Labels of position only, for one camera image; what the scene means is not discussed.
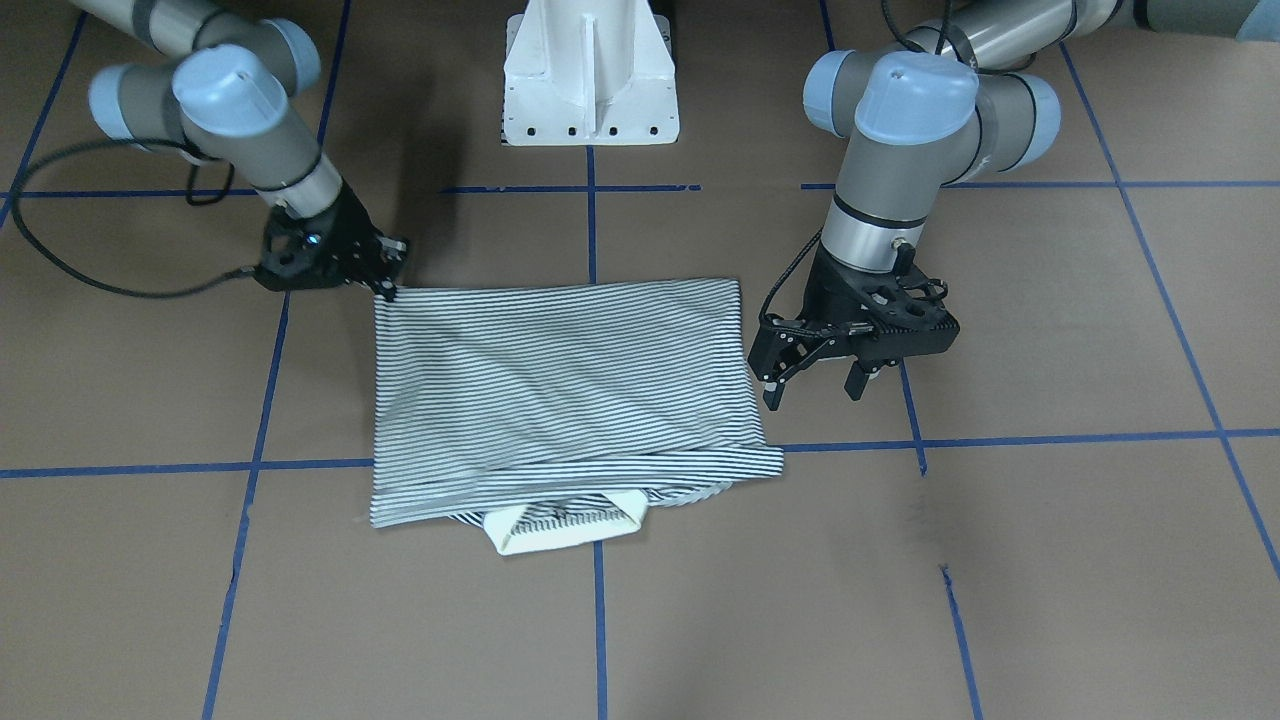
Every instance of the light blue joint cap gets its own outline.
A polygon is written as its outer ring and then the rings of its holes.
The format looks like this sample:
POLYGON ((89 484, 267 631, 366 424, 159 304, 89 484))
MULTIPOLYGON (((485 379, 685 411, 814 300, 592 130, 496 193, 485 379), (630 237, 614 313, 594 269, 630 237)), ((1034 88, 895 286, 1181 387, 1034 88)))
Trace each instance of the light blue joint cap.
POLYGON ((1053 92, 1053 88, 1036 76, 1012 74, 1025 82, 1028 90, 1032 91, 1032 101, 1036 102, 1036 127, 1032 129, 1032 141, 1027 146, 1023 159, 1001 170, 1005 173, 1034 163, 1041 155, 1048 152, 1053 141, 1057 140, 1057 131, 1062 128, 1062 104, 1057 101, 1057 94, 1053 92))
POLYGON ((93 114, 93 122, 106 137, 115 140, 133 137, 129 126, 124 123, 124 111, 120 110, 120 82, 131 68, 133 65, 102 68, 88 83, 88 110, 93 114))
POLYGON ((804 114, 814 126, 829 132, 836 137, 845 137, 836 129, 833 119, 833 105, 836 95, 836 76, 840 74, 845 58, 852 55, 852 50, 832 50, 809 69, 809 77, 804 81, 804 114))
POLYGON ((189 55, 173 73, 173 95, 191 122, 223 137, 261 135, 289 111, 284 86, 239 45, 189 55))
POLYGON ((285 45, 289 46, 294 73, 298 77, 294 95, 320 82, 320 51, 316 50, 316 44, 311 41, 307 31, 298 27, 297 23, 280 18, 262 20, 261 24, 275 28, 284 37, 285 45))
POLYGON ((1262 0, 1249 13, 1235 38, 1280 42, 1280 0, 1262 0))
POLYGON ((854 122, 884 145, 924 145, 954 135, 973 117, 978 74, 955 59, 899 51, 872 69, 854 122))

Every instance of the striped cloth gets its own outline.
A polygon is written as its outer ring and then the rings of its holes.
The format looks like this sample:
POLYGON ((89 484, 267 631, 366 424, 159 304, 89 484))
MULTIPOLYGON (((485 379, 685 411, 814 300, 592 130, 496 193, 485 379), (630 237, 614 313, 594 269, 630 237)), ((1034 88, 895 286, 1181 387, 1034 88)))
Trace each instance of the striped cloth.
POLYGON ((402 288, 375 316, 375 527, 452 516, 549 550, 782 471, 736 281, 402 288))

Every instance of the folded garment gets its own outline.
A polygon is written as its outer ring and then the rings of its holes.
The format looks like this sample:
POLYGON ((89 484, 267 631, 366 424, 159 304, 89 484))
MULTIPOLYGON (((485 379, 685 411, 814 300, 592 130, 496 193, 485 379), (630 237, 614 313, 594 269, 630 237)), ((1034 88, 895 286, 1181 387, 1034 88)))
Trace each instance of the folded garment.
POLYGON ((732 279, 375 297, 375 527, 454 518, 568 547, 777 475, 732 279))

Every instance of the white mounting base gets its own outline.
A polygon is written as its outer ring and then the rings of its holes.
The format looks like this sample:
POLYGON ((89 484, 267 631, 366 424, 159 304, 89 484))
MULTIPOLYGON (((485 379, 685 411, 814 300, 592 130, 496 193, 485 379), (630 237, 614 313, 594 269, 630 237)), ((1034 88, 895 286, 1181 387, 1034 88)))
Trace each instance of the white mounting base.
POLYGON ((680 136, 671 23, 646 0, 529 0, 507 20, 509 145, 659 145, 680 136))

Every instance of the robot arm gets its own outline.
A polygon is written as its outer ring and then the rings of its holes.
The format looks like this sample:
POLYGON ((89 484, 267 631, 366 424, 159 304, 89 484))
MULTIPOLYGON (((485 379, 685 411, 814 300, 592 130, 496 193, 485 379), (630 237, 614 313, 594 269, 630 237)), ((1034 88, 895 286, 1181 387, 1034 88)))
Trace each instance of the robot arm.
POLYGON ((1001 68, 1108 22, 1280 40, 1280 0, 977 0, 913 28, 902 44, 818 60, 805 111, 849 147, 800 315, 762 311, 749 364, 771 410, 786 382, 817 360, 854 356, 845 391, 858 400, 882 366, 951 346, 960 325, 942 302, 946 283, 915 265, 938 191, 1048 150, 1057 96, 1044 81, 1001 68))
POLYGON ((289 96, 320 77, 307 35, 250 23, 205 0, 74 0, 174 58, 116 65, 90 87, 93 119, 118 140, 168 140, 192 163, 232 163, 271 208, 253 277, 275 291, 357 282, 387 300, 407 245, 374 227, 289 96))

